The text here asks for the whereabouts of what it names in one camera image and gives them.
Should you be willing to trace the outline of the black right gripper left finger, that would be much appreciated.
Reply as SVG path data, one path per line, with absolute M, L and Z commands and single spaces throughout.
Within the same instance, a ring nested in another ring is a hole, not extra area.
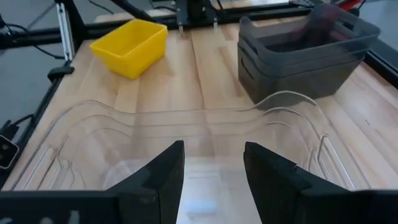
M 109 191 L 118 195 L 118 224 L 176 224 L 184 166 L 184 142 L 178 140 L 112 186 Z

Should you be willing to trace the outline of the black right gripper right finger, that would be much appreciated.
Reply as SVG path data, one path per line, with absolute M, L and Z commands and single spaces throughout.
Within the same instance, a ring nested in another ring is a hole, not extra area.
M 256 142 L 246 142 L 246 177 L 263 224 L 344 224 L 347 190 Z

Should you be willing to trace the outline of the dark gray plastic basket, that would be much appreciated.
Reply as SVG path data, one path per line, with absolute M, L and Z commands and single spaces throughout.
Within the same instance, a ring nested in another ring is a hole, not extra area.
M 367 51 L 360 50 L 282 68 L 266 65 L 244 41 L 238 42 L 237 53 L 239 81 L 256 104 L 283 90 L 301 93 L 312 99 L 334 95 L 363 61 Z
M 271 64 L 318 60 L 359 50 L 375 43 L 380 28 L 333 4 L 318 4 L 303 19 L 255 26 L 239 21 L 239 36 L 259 59 Z

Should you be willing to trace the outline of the silver aluminium post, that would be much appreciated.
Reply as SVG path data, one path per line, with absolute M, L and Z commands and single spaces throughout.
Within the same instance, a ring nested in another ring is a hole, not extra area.
M 72 61 L 75 56 L 75 49 L 72 37 L 72 28 L 68 17 L 68 11 L 61 0 L 56 1 L 58 23 L 62 39 L 63 52 L 66 61 Z

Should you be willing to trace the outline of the small black box device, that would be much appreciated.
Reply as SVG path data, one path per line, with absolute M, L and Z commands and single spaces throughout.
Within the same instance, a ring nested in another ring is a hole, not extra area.
M 9 169 L 19 154 L 19 147 L 0 135 L 0 169 Z

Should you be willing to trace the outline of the yellow plastic basket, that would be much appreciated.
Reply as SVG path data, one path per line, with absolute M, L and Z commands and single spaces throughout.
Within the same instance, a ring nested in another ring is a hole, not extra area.
M 138 78 L 165 55 L 168 28 L 133 19 L 90 45 L 106 68 L 126 78 Z

